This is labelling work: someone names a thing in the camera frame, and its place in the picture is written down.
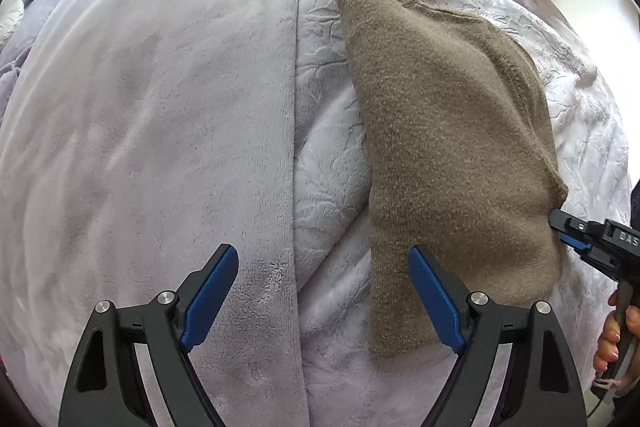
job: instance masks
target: hand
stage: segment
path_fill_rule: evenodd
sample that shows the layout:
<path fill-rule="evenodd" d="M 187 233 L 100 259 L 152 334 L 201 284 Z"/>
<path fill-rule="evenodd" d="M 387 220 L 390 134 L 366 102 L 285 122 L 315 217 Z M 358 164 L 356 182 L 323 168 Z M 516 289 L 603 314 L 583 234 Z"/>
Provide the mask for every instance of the hand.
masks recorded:
<path fill-rule="evenodd" d="M 609 306 L 615 306 L 618 293 L 613 293 L 609 297 Z M 607 369 L 607 363 L 615 362 L 618 359 L 618 346 L 620 341 L 620 326 L 616 322 L 613 312 L 609 314 L 604 323 L 602 334 L 598 340 L 598 351 L 593 357 L 593 368 L 597 372 Z M 640 309 L 629 306 L 626 311 L 626 327 L 631 333 L 640 339 Z M 640 347 L 636 350 L 636 355 L 629 366 L 624 378 L 620 381 L 619 389 L 633 384 L 640 377 Z"/>

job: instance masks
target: fleece blanket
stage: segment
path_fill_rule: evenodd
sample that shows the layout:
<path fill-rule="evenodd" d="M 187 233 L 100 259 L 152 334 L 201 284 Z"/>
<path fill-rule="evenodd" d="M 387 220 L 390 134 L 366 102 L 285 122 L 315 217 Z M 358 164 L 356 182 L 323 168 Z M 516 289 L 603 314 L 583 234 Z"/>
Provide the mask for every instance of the fleece blanket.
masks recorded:
<path fill-rule="evenodd" d="M 222 241 L 239 249 L 238 289 L 191 356 L 230 427 L 420 425 L 433 404 L 448 348 L 369 354 L 364 130 L 334 1 L 297 1 L 56 0 L 24 35 L 31 51 L 8 42 L 21 66 L 0 126 L 0 353 L 44 427 L 95 302 L 145 302 Z M 565 209 L 627 222 L 620 115 L 551 2 L 421 1 L 484 16 L 526 49 Z M 549 298 L 584 384 L 610 288 L 566 252 Z"/>

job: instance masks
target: bed sheet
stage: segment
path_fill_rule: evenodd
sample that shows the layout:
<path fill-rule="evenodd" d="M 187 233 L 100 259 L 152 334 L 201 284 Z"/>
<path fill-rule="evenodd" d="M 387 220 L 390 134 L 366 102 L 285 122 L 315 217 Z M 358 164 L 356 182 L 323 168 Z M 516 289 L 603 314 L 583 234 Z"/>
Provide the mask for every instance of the bed sheet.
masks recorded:
<path fill-rule="evenodd" d="M 564 209 L 628 223 L 627 145 L 616 103 L 553 3 L 420 1 L 483 16 L 529 52 L 545 87 L 559 170 L 569 188 Z M 315 426 L 420 425 L 454 357 L 442 346 L 388 361 L 369 355 L 370 171 L 363 140 L 337 7 L 333 0 L 299 0 L 294 251 L 310 418 Z M 611 290 L 611 281 L 567 250 L 561 280 L 546 296 L 584 386 Z M 475 425 L 488 423 L 507 356 L 508 349 L 499 351 Z"/>

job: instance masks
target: fingernail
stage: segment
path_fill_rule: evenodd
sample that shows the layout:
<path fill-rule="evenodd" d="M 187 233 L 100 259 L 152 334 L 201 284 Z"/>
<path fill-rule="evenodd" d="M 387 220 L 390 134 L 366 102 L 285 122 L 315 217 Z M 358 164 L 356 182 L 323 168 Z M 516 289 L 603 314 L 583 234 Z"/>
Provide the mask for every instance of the fingernail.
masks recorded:
<path fill-rule="evenodd" d="M 626 320 L 632 323 L 640 321 L 640 310 L 635 306 L 629 306 L 626 309 Z"/>

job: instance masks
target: white pillow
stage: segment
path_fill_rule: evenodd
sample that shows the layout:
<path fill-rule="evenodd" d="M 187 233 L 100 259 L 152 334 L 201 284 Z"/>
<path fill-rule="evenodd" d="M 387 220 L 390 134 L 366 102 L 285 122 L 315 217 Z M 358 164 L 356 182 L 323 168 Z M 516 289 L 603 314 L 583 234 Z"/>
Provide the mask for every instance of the white pillow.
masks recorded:
<path fill-rule="evenodd" d="M 0 3 L 0 52 L 20 24 L 23 15 L 22 0 L 2 0 Z"/>

